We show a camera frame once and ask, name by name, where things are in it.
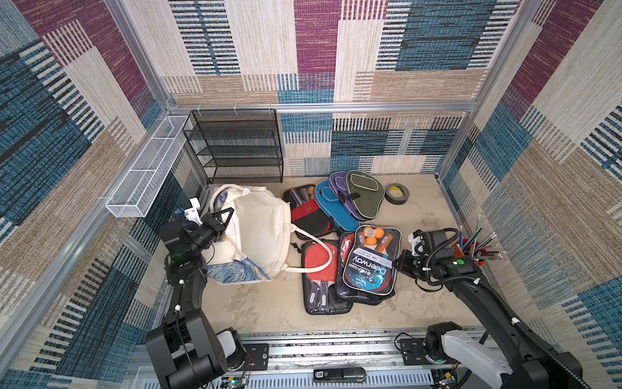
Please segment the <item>olive green paddle case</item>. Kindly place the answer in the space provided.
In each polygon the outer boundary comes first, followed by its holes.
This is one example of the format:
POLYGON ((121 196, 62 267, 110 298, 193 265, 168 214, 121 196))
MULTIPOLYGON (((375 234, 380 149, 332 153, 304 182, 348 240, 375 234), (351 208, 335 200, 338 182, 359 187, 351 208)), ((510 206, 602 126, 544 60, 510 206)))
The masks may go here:
POLYGON ((365 220, 377 217, 385 196, 385 187, 377 178, 358 170, 346 174, 348 199, 365 220))

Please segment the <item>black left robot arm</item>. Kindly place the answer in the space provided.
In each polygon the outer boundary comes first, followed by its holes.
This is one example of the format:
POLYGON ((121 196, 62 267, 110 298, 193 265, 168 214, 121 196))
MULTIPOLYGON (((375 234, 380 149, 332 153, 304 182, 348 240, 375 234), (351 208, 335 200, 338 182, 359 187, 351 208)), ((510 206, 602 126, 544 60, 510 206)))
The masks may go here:
POLYGON ((227 351, 202 310, 208 278, 202 252, 222 238, 233 212, 229 207, 197 221, 170 221, 158 231, 168 249, 165 272, 172 296, 160 326, 147 334, 146 347, 162 388, 204 388, 247 364, 236 332, 228 330, 227 351))

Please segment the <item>purple paddle case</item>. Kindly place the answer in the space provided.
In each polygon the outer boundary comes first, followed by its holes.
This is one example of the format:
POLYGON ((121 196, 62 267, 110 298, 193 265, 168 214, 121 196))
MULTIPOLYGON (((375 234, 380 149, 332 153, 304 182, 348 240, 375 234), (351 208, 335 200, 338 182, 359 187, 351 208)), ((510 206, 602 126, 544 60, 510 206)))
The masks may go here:
POLYGON ((364 217, 356 210, 351 199, 346 183, 346 171, 331 173, 329 176, 329 187, 337 195, 340 203, 346 208, 348 213, 356 220, 365 221, 364 217))

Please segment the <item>white canvas starry night bag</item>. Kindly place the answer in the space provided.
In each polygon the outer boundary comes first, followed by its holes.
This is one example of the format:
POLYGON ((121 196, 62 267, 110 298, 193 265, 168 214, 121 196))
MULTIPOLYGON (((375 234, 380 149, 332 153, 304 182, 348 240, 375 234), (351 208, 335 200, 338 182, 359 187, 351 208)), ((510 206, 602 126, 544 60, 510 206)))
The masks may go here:
POLYGON ((209 280, 219 285, 253 284, 271 281, 282 271, 317 275, 336 263, 337 255, 327 244, 294 225, 289 204, 264 186, 216 186, 203 214, 230 207, 233 216, 223 238, 202 253, 209 280), (293 233, 311 238, 328 258, 310 268, 286 264, 293 233))

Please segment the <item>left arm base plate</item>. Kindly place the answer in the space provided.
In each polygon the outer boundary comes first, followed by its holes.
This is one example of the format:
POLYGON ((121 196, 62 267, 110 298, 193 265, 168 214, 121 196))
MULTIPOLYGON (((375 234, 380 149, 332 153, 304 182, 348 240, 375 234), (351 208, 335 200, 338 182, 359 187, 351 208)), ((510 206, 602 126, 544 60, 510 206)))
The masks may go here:
POLYGON ((244 347, 246 350, 246 356, 244 358, 244 365, 240 371, 266 371, 268 369, 270 357, 270 345, 267 343, 244 343, 244 347))

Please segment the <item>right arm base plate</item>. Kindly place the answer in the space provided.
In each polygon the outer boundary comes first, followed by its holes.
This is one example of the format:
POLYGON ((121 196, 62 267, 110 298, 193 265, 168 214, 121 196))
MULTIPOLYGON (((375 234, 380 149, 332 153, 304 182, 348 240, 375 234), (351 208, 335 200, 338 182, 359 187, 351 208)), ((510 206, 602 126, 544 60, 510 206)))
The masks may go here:
POLYGON ((403 364, 405 366, 431 366, 431 365, 453 365, 455 360, 447 358, 445 361, 434 361, 430 359, 424 349, 424 340, 413 339, 411 337, 400 337, 398 347, 401 350, 403 364))

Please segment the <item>black blue paddle case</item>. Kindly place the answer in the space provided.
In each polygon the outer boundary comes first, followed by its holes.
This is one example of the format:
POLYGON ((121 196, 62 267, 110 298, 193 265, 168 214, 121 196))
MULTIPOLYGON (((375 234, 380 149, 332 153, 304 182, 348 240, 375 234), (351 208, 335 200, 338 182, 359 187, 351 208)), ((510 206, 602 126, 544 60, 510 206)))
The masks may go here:
POLYGON ((315 186, 314 199, 337 229, 343 232, 354 232, 360 226, 359 220, 356 220, 340 203, 337 194, 330 189, 327 180, 315 186))

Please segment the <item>black red paddle case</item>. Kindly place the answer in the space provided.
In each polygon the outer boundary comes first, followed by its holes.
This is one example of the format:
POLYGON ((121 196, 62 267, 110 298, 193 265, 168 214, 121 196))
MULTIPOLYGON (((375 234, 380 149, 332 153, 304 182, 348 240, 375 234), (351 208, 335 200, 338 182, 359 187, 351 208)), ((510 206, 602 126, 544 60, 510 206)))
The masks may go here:
POLYGON ((297 228, 316 238, 335 232, 330 218, 315 200, 315 185, 298 186, 283 193, 282 199, 290 205, 291 220, 297 228))

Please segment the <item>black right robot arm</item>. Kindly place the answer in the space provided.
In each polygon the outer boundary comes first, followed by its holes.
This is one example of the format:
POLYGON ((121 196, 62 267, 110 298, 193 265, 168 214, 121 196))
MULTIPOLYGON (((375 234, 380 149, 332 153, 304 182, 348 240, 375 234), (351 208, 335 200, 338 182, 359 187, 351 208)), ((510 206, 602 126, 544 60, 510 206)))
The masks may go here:
POLYGON ((423 290, 444 287, 461 300, 495 340, 502 356, 474 341, 458 324, 429 326, 424 341, 432 364, 454 361, 492 388, 586 388, 582 365, 572 353, 559 353, 533 331, 490 285, 477 262, 452 246, 459 231, 416 230, 397 269, 423 290))

